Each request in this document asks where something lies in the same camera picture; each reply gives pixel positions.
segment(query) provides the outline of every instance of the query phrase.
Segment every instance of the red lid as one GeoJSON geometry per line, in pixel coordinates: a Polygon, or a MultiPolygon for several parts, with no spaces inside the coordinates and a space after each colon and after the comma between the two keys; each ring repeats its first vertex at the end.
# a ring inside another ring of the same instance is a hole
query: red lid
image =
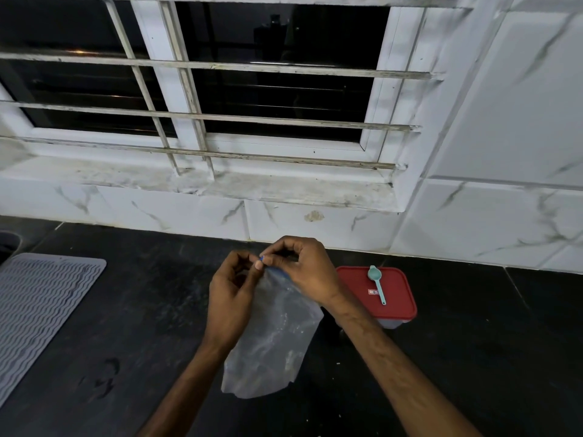
{"type": "Polygon", "coordinates": [[[338,267],[336,271],[340,279],[377,319],[411,320],[417,316],[417,305],[404,273],[391,267],[378,269],[383,273],[381,286],[386,305],[381,303],[381,298],[376,294],[376,284],[368,278],[368,267],[338,267]]]}

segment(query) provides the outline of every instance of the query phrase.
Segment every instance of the plastic bag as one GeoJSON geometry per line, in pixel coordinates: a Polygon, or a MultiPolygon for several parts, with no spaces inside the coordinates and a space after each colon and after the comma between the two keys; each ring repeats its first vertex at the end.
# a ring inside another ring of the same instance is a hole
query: plastic bag
{"type": "Polygon", "coordinates": [[[249,324],[224,362],[223,393],[259,397],[295,381],[323,317],[286,273],[267,268],[255,287],[249,324]]]}

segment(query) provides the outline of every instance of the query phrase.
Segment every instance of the white window frame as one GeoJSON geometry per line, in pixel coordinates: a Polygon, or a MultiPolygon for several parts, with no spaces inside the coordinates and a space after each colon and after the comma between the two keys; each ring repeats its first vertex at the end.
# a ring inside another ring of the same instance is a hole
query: white window frame
{"type": "MultiPolygon", "coordinates": [[[[161,3],[158,1],[132,1],[138,25],[141,29],[150,59],[177,60],[172,50],[170,38],[164,23],[161,3]]],[[[418,30],[423,12],[450,11],[450,9],[424,9],[420,7],[391,7],[385,28],[377,70],[408,70],[412,54],[415,50],[418,30]]],[[[160,89],[167,108],[171,112],[189,112],[188,98],[179,76],[179,69],[154,68],[160,89]]],[[[366,123],[392,124],[399,94],[405,83],[425,83],[425,81],[403,81],[400,79],[375,78],[371,90],[366,123]]],[[[11,100],[8,93],[0,86],[0,99],[11,100]]],[[[414,110],[418,104],[411,102],[406,107],[414,110]]],[[[18,137],[30,137],[52,140],[72,140],[88,143],[115,143],[136,146],[162,147],[158,136],[141,136],[133,134],[78,131],[67,129],[46,129],[34,127],[25,114],[17,107],[7,104],[0,105],[0,113],[10,130],[18,137]]],[[[399,124],[413,124],[414,114],[410,113],[410,121],[399,124]]],[[[206,141],[197,138],[195,121],[189,119],[172,119],[177,138],[168,138],[172,148],[187,148],[204,150],[205,145],[212,151],[229,151],[239,154],[258,154],[275,156],[292,156],[300,158],[321,158],[328,160],[369,161],[369,162],[396,162],[403,150],[403,132],[385,130],[364,130],[360,144],[346,141],[310,140],[282,137],[249,136],[224,133],[208,133],[206,141]]],[[[62,147],[55,153],[62,154],[62,147]]],[[[50,153],[51,146],[43,148],[43,154],[50,153]]],[[[207,168],[201,157],[176,156],[179,167],[207,168]]],[[[261,174],[273,173],[273,162],[245,161],[245,160],[215,160],[215,165],[237,169],[244,163],[247,167],[253,165],[253,171],[261,174]]],[[[316,166],[302,166],[315,171],[316,166]]],[[[331,176],[345,178],[347,168],[328,168],[331,176]]],[[[275,168],[281,175],[295,175],[298,166],[277,163],[275,168]]],[[[349,168],[351,175],[360,176],[362,180],[372,182],[390,182],[392,171],[370,170],[356,174],[357,169],[349,168]]]]}

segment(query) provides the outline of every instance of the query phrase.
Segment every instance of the black countertop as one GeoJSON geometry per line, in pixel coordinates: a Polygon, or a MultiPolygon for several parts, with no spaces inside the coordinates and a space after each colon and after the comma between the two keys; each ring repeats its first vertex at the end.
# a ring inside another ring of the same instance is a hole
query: black countertop
{"type": "MultiPolygon", "coordinates": [[[[231,249],[264,244],[57,225],[0,217],[0,230],[25,232],[27,250],[107,267],[0,408],[0,435],[133,435],[200,344],[219,264],[231,249]]],[[[583,435],[583,276],[330,255],[337,266],[404,271],[418,316],[388,334],[485,435],[583,435]]],[[[241,400],[220,391],[221,379],[189,435],[404,435],[327,313],[287,389],[241,400]]]]}

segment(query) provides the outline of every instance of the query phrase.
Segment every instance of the gray silicone mat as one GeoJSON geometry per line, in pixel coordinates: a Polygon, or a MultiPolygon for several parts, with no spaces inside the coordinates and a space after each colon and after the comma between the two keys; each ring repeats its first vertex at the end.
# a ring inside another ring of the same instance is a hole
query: gray silicone mat
{"type": "Polygon", "coordinates": [[[103,259],[36,253],[0,267],[0,407],[105,267],[103,259]]]}

